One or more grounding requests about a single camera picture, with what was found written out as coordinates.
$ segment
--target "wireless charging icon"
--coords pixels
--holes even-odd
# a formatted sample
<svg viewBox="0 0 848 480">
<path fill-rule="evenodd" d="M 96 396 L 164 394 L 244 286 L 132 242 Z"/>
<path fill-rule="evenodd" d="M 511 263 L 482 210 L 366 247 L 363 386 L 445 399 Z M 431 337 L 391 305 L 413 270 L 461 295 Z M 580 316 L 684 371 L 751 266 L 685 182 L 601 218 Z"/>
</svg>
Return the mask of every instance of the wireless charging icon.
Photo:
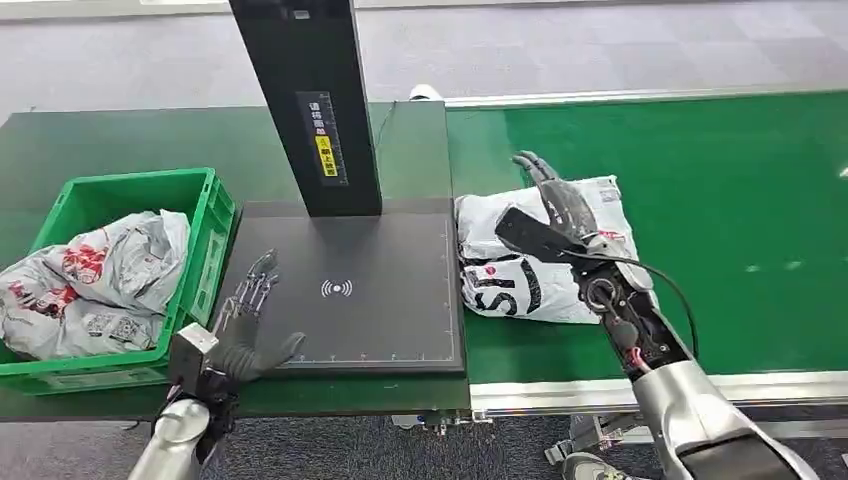
<svg viewBox="0 0 848 480">
<path fill-rule="evenodd" d="M 333 283 L 329 280 L 324 280 L 321 284 L 321 296 L 324 298 L 333 295 L 342 295 L 349 297 L 353 293 L 353 282 L 346 280 L 342 283 Z"/>
</svg>

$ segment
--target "robotic arm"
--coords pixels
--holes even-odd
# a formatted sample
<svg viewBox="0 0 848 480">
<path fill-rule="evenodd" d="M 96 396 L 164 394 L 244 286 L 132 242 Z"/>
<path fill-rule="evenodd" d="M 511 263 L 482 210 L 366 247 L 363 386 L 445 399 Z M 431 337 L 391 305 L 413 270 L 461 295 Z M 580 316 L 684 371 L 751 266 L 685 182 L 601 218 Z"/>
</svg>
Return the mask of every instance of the robotic arm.
<svg viewBox="0 0 848 480">
<path fill-rule="evenodd" d="M 271 356 L 253 348 L 262 306 L 277 283 L 276 252 L 251 266 L 233 296 L 225 299 L 215 330 L 192 323 L 171 341 L 168 376 L 172 386 L 156 415 L 147 447 L 130 480 L 194 480 L 233 429 L 238 387 L 287 362 L 305 336 L 294 333 Z M 215 332 L 233 322 L 234 340 L 226 345 Z"/>
<path fill-rule="evenodd" d="M 512 250 L 542 262 L 571 264 L 580 299 L 600 317 L 632 383 L 667 478 L 818 478 L 710 382 L 657 308 L 645 271 L 649 267 L 598 233 L 580 192 L 532 152 L 520 152 L 513 161 L 539 189 L 550 223 L 510 208 L 495 233 Z"/>
</svg>

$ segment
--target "white plastic bag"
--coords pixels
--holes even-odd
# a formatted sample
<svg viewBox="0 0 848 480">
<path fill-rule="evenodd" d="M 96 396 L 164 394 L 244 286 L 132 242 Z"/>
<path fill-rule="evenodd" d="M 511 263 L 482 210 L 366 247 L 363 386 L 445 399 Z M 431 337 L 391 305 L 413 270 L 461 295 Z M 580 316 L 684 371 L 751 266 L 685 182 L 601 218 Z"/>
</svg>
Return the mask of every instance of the white plastic bag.
<svg viewBox="0 0 848 480">
<path fill-rule="evenodd" d="M 0 336 L 39 360 L 152 348 L 162 320 L 80 298 L 37 254 L 0 274 Z"/>
<path fill-rule="evenodd" d="M 180 281 L 188 234 L 182 213 L 136 213 L 46 249 L 45 264 L 86 299 L 165 313 Z"/>
<path fill-rule="evenodd" d="M 128 215 L 0 273 L 0 336 L 37 359 L 153 348 L 185 264 L 182 213 Z"/>
<path fill-rule="evenodd" d="M 623 242 L 638 258 L 633 231 L 624 217 L 615 176 L 571 182 L 595 214 L 602 235 Z M 485 197 L 467 195 L 455 203 L 462 294 L 480 315 L 510 316 L 559 323 L 598 323 L 597 315 L 577 298 L 568 264 L 545 264 L 506 248 L 495 235 L 498 218 L 517 207 L 547 224 L 547 212 L 536 188 Z"/>
</svg>

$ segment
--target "plastic crate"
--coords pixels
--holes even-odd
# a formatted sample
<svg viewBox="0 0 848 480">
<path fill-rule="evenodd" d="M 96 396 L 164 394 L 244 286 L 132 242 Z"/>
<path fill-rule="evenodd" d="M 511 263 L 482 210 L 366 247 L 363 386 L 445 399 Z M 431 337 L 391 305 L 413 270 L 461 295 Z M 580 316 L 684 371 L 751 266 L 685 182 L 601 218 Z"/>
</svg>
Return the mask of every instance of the plastic crate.
<svg viewBox="0 0 848 480">
<path fill-rule="evenodd" d="M 196 168 L 70 180 L 47 215 L 32 251 L 67 243 L 130 213 L 183 212 L 191 235 L 183 274 L 168 303 L 153 350 L 26 361 L 0 342 L 0 387 L 30 395 L 164 383 L 171 335 L 187 322 L 203 326 L 215 303 L 235 206 L 215 170 Z"/>
</svg>

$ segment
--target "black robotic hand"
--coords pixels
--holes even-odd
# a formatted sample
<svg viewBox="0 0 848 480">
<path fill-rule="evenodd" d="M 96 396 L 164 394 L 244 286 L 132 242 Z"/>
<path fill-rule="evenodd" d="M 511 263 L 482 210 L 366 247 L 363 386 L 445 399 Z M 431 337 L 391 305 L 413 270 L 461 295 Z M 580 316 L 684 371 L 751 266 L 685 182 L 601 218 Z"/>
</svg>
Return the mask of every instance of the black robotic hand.
<svg viewBox="0 0 848 480">
<path fill-rule="evenodd" d="M 495 228 L 504 245 L 542 262 L 571 265 L 580 300 L 600 317 L 631 380 L 688 360 L 684 344 L 656 307 L 653 284 L 643 265 L 622 243 L 599 234 L 580 191 L 532 152 L 519 152 L 513 161 L 535 182 L 550 223 L 509 208 Z"/>
</svg>

